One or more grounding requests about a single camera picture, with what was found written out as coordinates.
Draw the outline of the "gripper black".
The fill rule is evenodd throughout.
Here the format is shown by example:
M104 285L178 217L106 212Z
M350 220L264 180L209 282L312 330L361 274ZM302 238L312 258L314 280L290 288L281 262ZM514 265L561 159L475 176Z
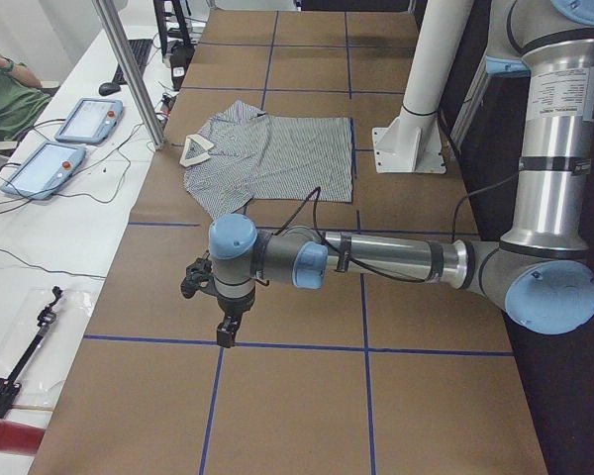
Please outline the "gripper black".
M218 305L225 315L216 329L217 345L223 348L231 348L236 345L240 317L252 308L254 301L254 292L249 292L237 298L226 297L222 294L218 295Z

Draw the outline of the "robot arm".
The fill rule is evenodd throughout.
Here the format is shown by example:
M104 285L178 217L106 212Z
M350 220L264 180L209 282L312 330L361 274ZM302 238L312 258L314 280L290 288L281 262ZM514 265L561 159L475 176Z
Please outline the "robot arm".
M452 243L321 233L277 235L242 215L209 230L206 292L231 347L257 279L317 289L327 269L411 283L444 282L486 297L533 332L568 333L594 315L594 274L578 225L594 130L594 1L495 1L486 69L530 79L512 227L498 241Z

